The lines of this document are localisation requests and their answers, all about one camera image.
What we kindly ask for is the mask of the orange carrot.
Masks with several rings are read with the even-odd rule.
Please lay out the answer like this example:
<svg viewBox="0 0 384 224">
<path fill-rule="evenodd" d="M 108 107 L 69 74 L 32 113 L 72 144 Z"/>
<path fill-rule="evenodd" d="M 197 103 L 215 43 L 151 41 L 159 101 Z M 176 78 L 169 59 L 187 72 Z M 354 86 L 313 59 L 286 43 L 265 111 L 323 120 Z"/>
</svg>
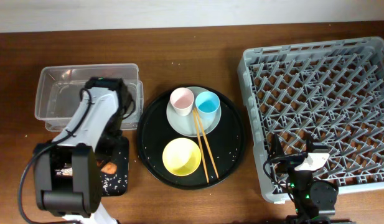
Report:
<svg viewBox="0 0 384 224">
<path fill-rule="evenodd" d="M 113 175 L 116 173 L 117 171 L 117 165 L 112 163 L 112 162 L 108 162 L 107 164 L 105 164 L 101 169 L 100 169 L 101 172 L 103 172 L 104 174 L 109 174 L 109 175 Z"/>
</svg>

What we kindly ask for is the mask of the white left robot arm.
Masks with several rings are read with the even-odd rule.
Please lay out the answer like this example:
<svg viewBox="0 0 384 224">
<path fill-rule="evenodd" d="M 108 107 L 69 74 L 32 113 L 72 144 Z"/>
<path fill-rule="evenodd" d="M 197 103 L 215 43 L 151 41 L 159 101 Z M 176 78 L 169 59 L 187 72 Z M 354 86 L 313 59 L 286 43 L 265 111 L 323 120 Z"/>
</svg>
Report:
<svg viewBox="0 0 384 224">
<path fill-rule="evenodd" d="M 36 145 L 17 190 L 21 217 L 30 223 L 22 189 L 31 170 L 40 210 L 62 223 L 118 223 L 104 208 L 102 197 L 128 189 L 129 140 L 121 123 L 136 104 L 120 78 L 92 77 L 80 90 L 80 104 L 65 129 Z"/>
</svg>

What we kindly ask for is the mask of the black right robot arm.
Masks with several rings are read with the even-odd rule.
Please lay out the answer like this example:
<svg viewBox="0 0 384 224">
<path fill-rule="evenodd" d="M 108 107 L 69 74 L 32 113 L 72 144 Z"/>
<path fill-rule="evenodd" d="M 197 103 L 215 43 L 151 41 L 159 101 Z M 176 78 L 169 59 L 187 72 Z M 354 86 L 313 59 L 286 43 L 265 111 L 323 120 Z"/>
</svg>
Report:
<svg viewBox="0 0 384 224">
<path fill-rule="evenodd" d="M 263 164 L 274 165 L 279 175 L 287 175 L 286 183 L 281 185 L 275 175 L 266 176 L 278 187 L 282 188 L 295 206 L 295 215 L 288 215 L 285 223 L 333 223 L 330 219 L 335 215 L 335 203 L 339 187 L 326 180 L 317 180 L 313 173 L 324 167 L 329 158 L 329 148 L 312 137 L 306 139 L 306 150 L 294 154 L 286 154 L 277 134 L 271 138 L 271 149 Z"/>
</svg>

